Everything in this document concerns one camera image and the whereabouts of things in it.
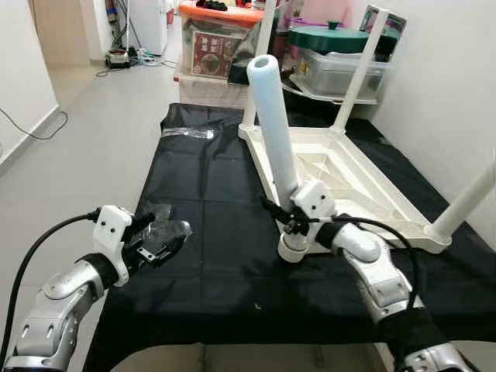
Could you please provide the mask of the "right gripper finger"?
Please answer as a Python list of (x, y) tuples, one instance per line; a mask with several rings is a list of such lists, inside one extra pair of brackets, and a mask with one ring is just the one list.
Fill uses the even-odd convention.
[(291, 212), (287, 212), (286, 209), (281, 208), (275, 201), (270, 201), (268, 198), (260, 198), (260, 202), (263, 209), (280, 224), (291, 222)]

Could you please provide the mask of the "white plastic tabletop panel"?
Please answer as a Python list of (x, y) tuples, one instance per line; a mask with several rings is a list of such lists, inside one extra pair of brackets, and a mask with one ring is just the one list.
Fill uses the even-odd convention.
[(453, 235), (428, 234), (428, 219), (393, 181), (344, 133), (323, 128), (288, 128), (298, 180), (323, 181), (334, 196), (337, 212), (382, 221), (399, 230), (415, 247), (439, 254)]

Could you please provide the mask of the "black table cloth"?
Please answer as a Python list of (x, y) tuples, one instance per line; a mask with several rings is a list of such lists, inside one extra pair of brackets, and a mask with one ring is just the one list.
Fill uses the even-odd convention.
[[(145, 268), (107, 294), (84, 372), (109, 372), (127, 357), (160, 345), (352, 344), (383, 338), (340, 257), (284, 262), (277, 227), (248, 146), (238, 136), (243, 110), (171, 103), (164, 129), (212, 130), (210, 139), (162, 135), (138, 213), (170, 206), (192, 235), (169, 262)], [(419, 212), (435, 219), (449, 203), (414, 164), (367, 120), (351, 119), (347, 137)], [(450, 340), (488, 343), (494, 309), (495, 254), (463, 224), (440, 255), (417, 252), (421, 299)]]

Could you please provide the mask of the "crumpled clear tape strip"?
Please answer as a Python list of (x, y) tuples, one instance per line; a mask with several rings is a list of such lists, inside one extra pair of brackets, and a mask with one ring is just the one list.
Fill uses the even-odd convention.
[(176, 128), (166, 128), (160, 132), (162, 137), (191, 137), (195, 139), (202, 140), (212, 140), (216, 136), (216, 131), (213, 129), (198, 129), (194, 127), (176, 127)]

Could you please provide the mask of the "black wok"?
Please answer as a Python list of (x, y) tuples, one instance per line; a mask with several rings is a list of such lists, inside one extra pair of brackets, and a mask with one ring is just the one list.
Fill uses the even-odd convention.
[(305, 114), (308, 116), (322, 119), (333, 120), (341, 107), (340, 104), (333, 102), (320, 102), (311, 97), (301, 94), (301, 89), (290, 79), (290, 74), (283, 72), (281, 74), (284, 84), (284, 106), (290, 112)]

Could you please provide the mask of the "beige cloth covered bench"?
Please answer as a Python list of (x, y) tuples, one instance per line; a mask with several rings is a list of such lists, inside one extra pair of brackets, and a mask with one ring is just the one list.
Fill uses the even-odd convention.
[(174, 75), (178, 84), (178, 102), (224, 109), (243, 109), (248, 102), (248, 86), (230, 84), (226, 79), (192, 77), (178, 72)]

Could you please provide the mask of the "clear plastic container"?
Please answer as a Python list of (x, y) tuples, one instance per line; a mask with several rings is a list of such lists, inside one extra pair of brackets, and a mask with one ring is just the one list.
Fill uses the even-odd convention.
[[(290, 75), (302, 92), (307, 95), (327, 97), (341, 102), (350, 89), (350, 82), (357, 71), (360, 53), (318, 53), (300, 49), (295, 71)], [(357, 104), (376, 104), (382, 81), (392, 65), (386, 61), (372, 60), (362, 77), (356, 96)]]

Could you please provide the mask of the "black bag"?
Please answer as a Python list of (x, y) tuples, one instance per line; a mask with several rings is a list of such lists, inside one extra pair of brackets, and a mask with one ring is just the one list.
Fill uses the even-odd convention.
[(289, 71), (293, 67), (288, 53), (288, 31), (291, 20), (300, 7), (300, 0), (245, 0), (245, 6), (254, 10), (265, 11), (267, 3), (275, 4), (273, 22), (270, 25), (270, 46), (268, 53), (279, 60), (281, 71)]

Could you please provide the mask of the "orange lid storage box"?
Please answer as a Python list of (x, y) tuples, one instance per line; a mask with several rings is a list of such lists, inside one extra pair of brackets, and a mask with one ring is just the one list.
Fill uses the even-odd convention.
[(251, 7), (221, 6), (220, 0), (181, 0), (177, 13), (183, 21), (181, 74), (199, 78), (227, 78), (238, 50), (264, 12)]

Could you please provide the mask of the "green pot lid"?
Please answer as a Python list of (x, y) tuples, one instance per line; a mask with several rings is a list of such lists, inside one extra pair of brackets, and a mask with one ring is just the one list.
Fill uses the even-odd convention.
[(288, 42), (302, 49), (320, 53), (361, 53), (371, 38), (369, 31), (361, 29), (323, 26), (298, 26), (288, 32)]

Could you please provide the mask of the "white tall appliance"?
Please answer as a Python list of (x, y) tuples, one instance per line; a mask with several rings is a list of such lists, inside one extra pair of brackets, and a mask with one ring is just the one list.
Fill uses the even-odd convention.
[(176, 3), (176, 0), (122, 0), (128, 25), (124, 36), (126, 47), (162, 56), (169, 43), (167, 14), (174, 10)]

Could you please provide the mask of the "pink storage box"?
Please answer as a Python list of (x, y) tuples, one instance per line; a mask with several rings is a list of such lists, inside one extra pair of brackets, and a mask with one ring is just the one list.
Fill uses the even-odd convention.
[(298, 18), (318, 24), (342, 22), (348, 25), (358, 11), (354, 0), (302, 0)]

